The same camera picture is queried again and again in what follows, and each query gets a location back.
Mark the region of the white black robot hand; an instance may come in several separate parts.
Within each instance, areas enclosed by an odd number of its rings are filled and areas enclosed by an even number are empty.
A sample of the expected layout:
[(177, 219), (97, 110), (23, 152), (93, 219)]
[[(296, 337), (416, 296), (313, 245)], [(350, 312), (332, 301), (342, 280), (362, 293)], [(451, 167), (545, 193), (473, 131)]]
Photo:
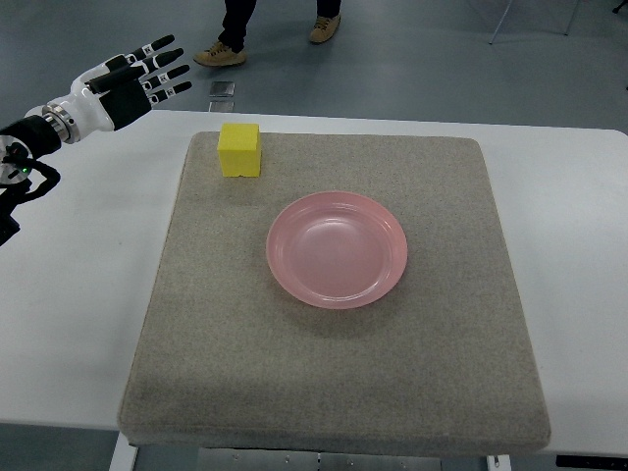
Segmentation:
[(64, 143), (75, 143), (95, 131), (118, 131), (146, 115), (156, 105), (191, 88), (189, 81), (174, 80), (189, 65), (173, 67), (181, 48), (167, 50), (171, 34), (132, 52), (118, 54), (79, 75), (70, 92), (36, 107)]

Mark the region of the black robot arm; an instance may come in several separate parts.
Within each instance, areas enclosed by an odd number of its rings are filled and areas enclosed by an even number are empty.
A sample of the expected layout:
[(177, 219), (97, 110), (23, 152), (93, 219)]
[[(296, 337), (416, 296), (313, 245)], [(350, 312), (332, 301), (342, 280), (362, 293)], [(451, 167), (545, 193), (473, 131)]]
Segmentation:
[(1, 130), (1, 244), (21, 229), (13, 211), (46, 195), (60, 182), (59, 172), (39, 159), (58, 151), (62, 143), (58, 125), (37, 115)]

